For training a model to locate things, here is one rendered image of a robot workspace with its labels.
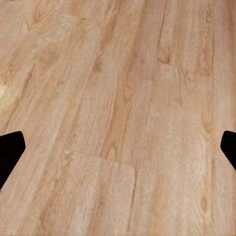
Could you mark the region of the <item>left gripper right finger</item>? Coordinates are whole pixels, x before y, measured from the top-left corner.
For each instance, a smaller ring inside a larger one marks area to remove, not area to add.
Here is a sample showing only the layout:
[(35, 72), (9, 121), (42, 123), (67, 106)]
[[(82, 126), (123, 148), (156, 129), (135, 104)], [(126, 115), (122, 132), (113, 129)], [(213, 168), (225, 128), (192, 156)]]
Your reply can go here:
[(225, 131), (220, 147), (236, 170), (236, 133)]

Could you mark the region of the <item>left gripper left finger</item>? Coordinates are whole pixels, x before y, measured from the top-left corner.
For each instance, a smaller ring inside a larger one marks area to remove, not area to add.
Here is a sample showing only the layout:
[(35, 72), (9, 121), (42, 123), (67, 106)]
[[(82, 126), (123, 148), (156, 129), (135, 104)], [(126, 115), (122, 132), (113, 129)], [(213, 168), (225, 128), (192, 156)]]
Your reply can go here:
[(22, 131), (0, 136), (0, 190), (26, 149)]

